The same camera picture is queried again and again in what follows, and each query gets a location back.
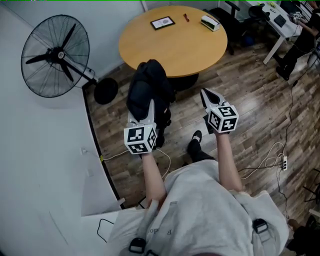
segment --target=white desk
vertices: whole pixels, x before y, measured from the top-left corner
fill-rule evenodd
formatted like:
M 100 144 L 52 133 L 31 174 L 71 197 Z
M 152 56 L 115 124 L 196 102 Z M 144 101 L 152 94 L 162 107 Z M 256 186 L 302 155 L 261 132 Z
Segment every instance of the white desk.
M 274 28 L 274 30 L 280 35 L 280 38 L 278 39 L 278 41 L 275 43 L 275 45 L 273 46 L 272 50 L 269 52 L 269 54 L 265 57 L 263 63 L 267 64 L 268 61 L 271 59 L 271 57 L 276 53 L 277 49 L 280 47 L 280 45 L 282 44 L 282 42 L 286 39 L 286 38 L 291 38 L 291 37 L 295 37 L 295 36 L 299 36 L 300 35 L 300 29 L 302 29 L 299 25 L 295 25 L 294 23 L 292 23 L 289 18 L 288 18 L 288 14 L 275 2 L 273 2 L 275 4 L 275 8 L 272 8 L 268 2 L 272 2 L 272 1 L 245 1 L 245 3 L 248 6 L 258 6 L 259 4 L 265 4 L 265 6 L 262 8 L 262 10 L 264 12 L 270 12 L 270 20 L 268 21 L 268 23 L 271 25 L 271 27 Z M 275 18 L 281 15 L 282 17 L 284 17 L 286 19 L 286 23 L 282 26 L 279 27 L 276 23 L 275 23 Z

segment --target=round wooden table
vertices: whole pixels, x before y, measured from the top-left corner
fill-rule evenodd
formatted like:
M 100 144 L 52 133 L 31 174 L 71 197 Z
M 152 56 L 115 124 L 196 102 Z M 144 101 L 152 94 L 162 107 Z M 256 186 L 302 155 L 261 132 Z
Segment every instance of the round wooden table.
M 212 32 L 201 24 L 204 15 L 210 16 L 188 6 L 164 6 L 143 13 L 128 23 L 120 37 L 122 59 L 134 69 L 155 59 L 168 78 L 198 74 L 224 55 L 228 42 L 222 25 Z M 150 22 L 167 16 L 175 24 L 154 30 Z

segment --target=desk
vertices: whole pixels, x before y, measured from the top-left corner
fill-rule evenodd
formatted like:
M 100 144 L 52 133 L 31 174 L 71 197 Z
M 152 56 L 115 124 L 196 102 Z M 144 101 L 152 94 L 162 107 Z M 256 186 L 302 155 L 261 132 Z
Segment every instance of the desk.
M 270 20 L 268 21 L 268 23 L 271 25 L 271 27 L 274 28 L 274 30 L 280 35 L 280 38 L 278 39 L 278 41 L 275 43 L 275 45 L 273 46 L 273 48 L 271 49 L 271 51 L 269 52 L 269 54 L 265 57 L 263 63 L 267 64 L 268 61 L 271 59 L 271 57 L 276 53 L 277 49 L 280 47 L 280 45 L 282 44 L 282 42 L 286 39 L 286 38 L 291 38 L 291 37 L 295 37 L 295 36 L 299 36 L 300 35 L 300 29 L 301 27 L 299 25 L 295 25 L 294 23 L 292 23 L 289 18 L 288 18 L 288 13 L 286 13 L 278 4 L 276 4 L 275 2 L 273 2 L 275 4 L 275 8 L 272 8 L 268 2 L 270 1 L 245 1 L 245 3 L 248 6 L 257 6 L 259 4 L 265 4 L 265 6 L 262 8 L 262 10 L 264 12 L 270 12 Z M 279 27 L 276 23 L 275 23 L 275 18 L 281 15 L 282 17 L 284 17 L 286 19 L 286 23 L 282 26 Z
M 155 59 L 168 78 L 186 77 L 209 68 L 224 55 L 228 39 L 222 26 L 212 32 L 202 25 L 203 15 L 208 14 L 188 6 L 164 6 L 143 13 L 125 27 L 120 37 L 122 59 L 133 69 Z M 150 22 L 167 16 L 175 24 L 154 30 Z

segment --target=fan base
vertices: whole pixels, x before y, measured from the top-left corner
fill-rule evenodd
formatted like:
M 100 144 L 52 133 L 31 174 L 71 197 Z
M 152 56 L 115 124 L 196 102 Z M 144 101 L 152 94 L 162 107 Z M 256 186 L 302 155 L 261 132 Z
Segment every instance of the fan base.
M 98 104 L 110 103 L 118 93 L 118 83 L 112 78 L 101 80 L 94 89 L 94 99 Z

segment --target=white cable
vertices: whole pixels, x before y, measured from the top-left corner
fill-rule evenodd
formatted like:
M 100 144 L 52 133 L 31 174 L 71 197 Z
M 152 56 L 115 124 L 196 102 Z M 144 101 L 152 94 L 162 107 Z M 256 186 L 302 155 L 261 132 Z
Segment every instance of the white cable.
M 267 159 L 267 157 L 269 156 L 271 150 L 272 150 L 272 149 L 274 148 L 274 146 L 277 145 L 277 144 L 280 144 L 280 145 L 283 147 L 282 153 L 279 153 L 277 157 L 269 157 L 269 158 Z M 265 158 L 262 160 L 262 162 L 259 164 L 258 168 L 255 169 L 253 172 L 251 172 L 247 177 L 241 178 L 241 180 L 245 180 L 245 179 L 249 178 L 252 174 L 254 174 L 254 172 L 260 168 L 260 166 L 262 165 L 262 163 L 263 163 L 264 161 L 265 161 L 265 163 L 264 163 L 264 166 L 265 166 L 265 167 L 267 167 L 266 162 L 267 162 L 269 159 L 275 159 L 274 164 L 276 164 L 276 161 L 278 160 L 278 158 L 281 158 L 281 157 L 284 155 L 284 152 L 285 152 L 285 146 L 284 146 L 281 142 L 276 142 L 276 143 L 274 143 L 273 146 L 270 148 L 270 150 L 269 150 L 268 154 L 266 155 L 266 157 L 265 157 Z
M 166 155 L 168 158 L 169 158 L 169 167 L 168 169 L 166 170 L 165 174 L 162 176 L 162 179 L 164 178 L 164 176 L 167 175 L 167 173 L 169 172 L 169 169 L 170 169 L 170 166 L 171 166 L 171 159 L 170 159 L 170 156 L 168 156 L 165 152 L 161 151 L 160 149 L 156 148 L 156 150 L 160 151 L 162 154 Z
M 122 153 L 116 154 L 116 155 L 114 155 L 113 157 L 110 157 L 110 158 L 108 158 L 108 159 L 103 159 L 103 161 L 108 161 L 108 160 L 110 160 L 110 159 L 112 159 L 112 158 L 115 158 L 115 157 L 117 157 L 117 156 L 120 156 L 120 155 L 122 155 L 122 154 L 124 154 L 124 153 L 126 153 L 126 152 L 129 152 L 129 150 L 123 151 Z
M 164 176 L 166 176 L 167 173 L 169 172 L 169 169 L 170 169 L 170 166 L 171 166 L 171 158 L 170 158 L 170 156 L 168 156 L 168 155 L 167 155 L 165 152 L 163 152 L 162 150 L 160 150 L 160 149 L 158 149 L 158 148 L 156 148 L 156 150 L 160 151 L 162 154 L 164 154 L 165 156 L 167 156 L 167 157 L 169 158 L 169 167 L 168 167 L 168 169 L 166 170 L 165 174 L 162 176 L 162 178 L 164 178 Z M 129 150 L 123 151 L 122 153 L 116 154 L 116 155 L 114 155 L 113 157 L 110 157 L 110 158 L 108 158 L 108 159 L 104 159 L 103 161 L 109 161 L 109 160 L 111 160 L 112 158 L 118 157 L 118 156 L 120 156 L 120 155 L 122 155 L 122 154 L 124 154 L 124 153 L 126 153 L 126 152 L 129 152 Z

